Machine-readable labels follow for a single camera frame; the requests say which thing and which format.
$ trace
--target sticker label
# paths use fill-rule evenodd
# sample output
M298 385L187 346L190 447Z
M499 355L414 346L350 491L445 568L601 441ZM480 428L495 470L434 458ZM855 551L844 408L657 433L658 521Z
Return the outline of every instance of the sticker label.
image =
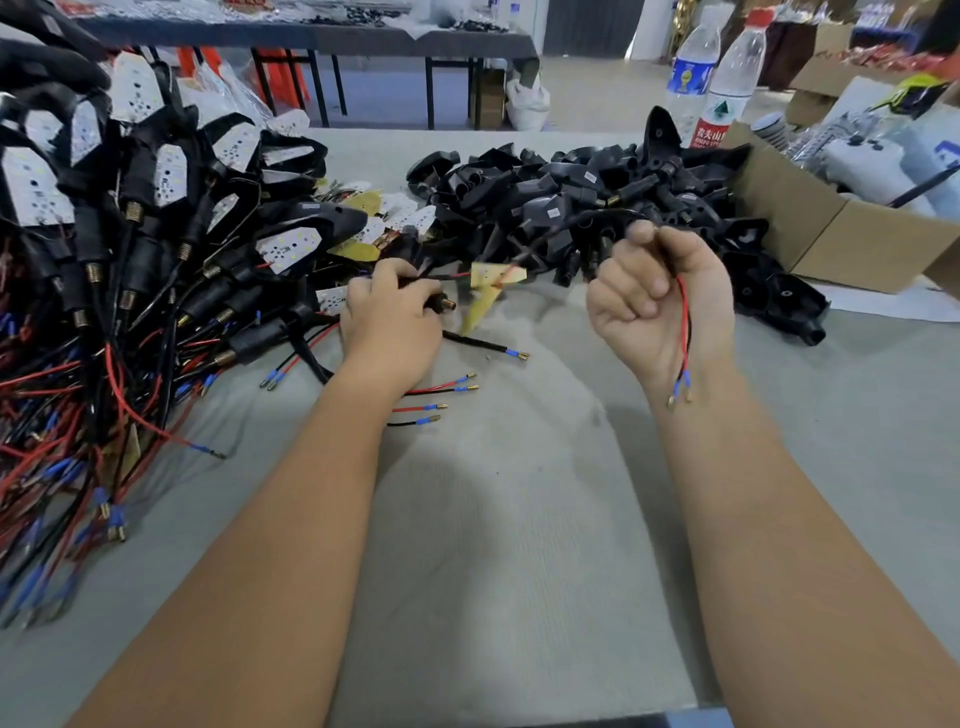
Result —
M728 96L711 91L707 95L704 112L697 121L690 140L691 149L710 149L720 144L730 124L743 115L749 96Z
M702 96L707 93L707 84L715 63L693 63L676 59L673 61L673 74L666 85L671 93L688 96Z

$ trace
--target gray tabletop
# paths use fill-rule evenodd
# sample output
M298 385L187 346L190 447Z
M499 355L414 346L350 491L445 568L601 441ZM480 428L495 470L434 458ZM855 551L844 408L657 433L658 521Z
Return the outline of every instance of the gray tabletop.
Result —
M414 40L396 28L280 22L201 23L127 17L80 19L104 43L126 45L213 45L310 48L334 56L436 56L528 59L537 56L524 33L433 31Z
M641 133L318 138L331 175L400 189L436 149L512 139L549 156ZM530 361L444 344L431 381L474 370L481 389L444 396L436 425L385 434L331 725L529 725L719 699L649 410L589 330L584 296L510 290L478 335ZM960 331L843 312L827 331L809 349L738 318L741 365L811 479L960 657ZM318 349L336 368L339 346ZM71 611L0 635L0 725L62 723L274 465L319 393L304 367L258 390L281 357L223 377L195 408L189 436L227 462L168 446L130 539L92 566Z

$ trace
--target orange object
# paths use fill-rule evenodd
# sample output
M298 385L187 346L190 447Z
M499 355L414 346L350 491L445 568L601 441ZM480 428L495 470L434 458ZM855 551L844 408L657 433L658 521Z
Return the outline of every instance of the orange object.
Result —
M223 62L223 59L220 58L220 54L217 53L217 49L205 45L200 49L201 54L204 56L204 61L210 68L213 69L213 72L220 75L220 64ZM178 48L177 49L177 58L180 59L180 70L183 71L183 75L187 78L193 76L194 71L197 70L197 58L194 55L193 48Z
M294 77L290 73L290 64L284 55L284 51L278 48L257 48L263 67L267 73L267 83L270 84L270 93L274 101L282 101L291 109L299 109L300 102L297 100L297 92L294 89ZM260 86L260 80L254 79L260 98L266 102L266 96L263 88ZM300 93L303 95L303 102L306 103L310 94L306 89L306 81L303 78L303 72L297 64L297 81L300 84Z

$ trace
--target black table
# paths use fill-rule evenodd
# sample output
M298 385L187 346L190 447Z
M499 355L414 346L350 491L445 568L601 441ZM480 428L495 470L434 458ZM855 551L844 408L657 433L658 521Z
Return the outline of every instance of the black table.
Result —
M184 20L143 19L126 17L84 18L79 22L106 45L123 46L221 46L250 48L264 98L276 112L274 100L263 69L264 60L286 62L290 65L294 90L303 109L303 95L296 71L297 63L308 63L317 88L317 105L321 121L328 127L324 91L320 82L316 52L333 58L337 92L344 114L346 101L340 79L337 56L393 56L424 58L426 74L427 126L434 128L433 69L434 67L464 67L468 83L474 86L474 126L480 123L480 81L484 59L507 59L520 74L520 82L532 86L540 71L540 59L530 36L521 33L471 33L466 31L433 31L414 40L395 28L371 26L312 25L280 22L201 23ZM256 48L282 48L280 57L264 57ZM298 56L291 48L305 48L306 56ZM434 61L434 58L445 59Z

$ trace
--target table leg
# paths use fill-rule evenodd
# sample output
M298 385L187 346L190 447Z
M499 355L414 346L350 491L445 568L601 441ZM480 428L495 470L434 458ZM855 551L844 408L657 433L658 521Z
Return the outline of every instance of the table leg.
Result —
M429 56L426 62L426 128L433 130L433 59Z
M313 86L317 89L317 107L320 109L320 121L325 128L328 128L330 120L326 118L326 100L324 99L324 86L320 81L320 69L317 68L317 54L310 50L306 52L306 55L310 59L310 75L313 76Z
M340 62L336 56L330 56L333 61L333 78L337 80L337 98L340 100L340 113L347 115L347 97L344 96L344 80L340 78Z
M470 94L473 93L473 59L467 59L467 117L470 116Z
M300 108L306 111L306 104L303 102L303 91L300 89L300 74L297 72L297 62L294 61L294 54L289 48L283 49L284 55L287 57L287 67L290 68L290 76L294 84L294 93L297 94L297 103L300 104Z
M473 89L473 129L480 131L480 88L483 85L483 59L477 59L477 67L473 72L476 85Z
M276 107L274 106L274 94L270 92L270 82L267 81L267 72L263 70L263 59L256 52L256 48L250 49L251 58L253 58L253 68L256 69L256 78L260 82L260 88L263 89L263 100L267 102L267 108L276 116Z

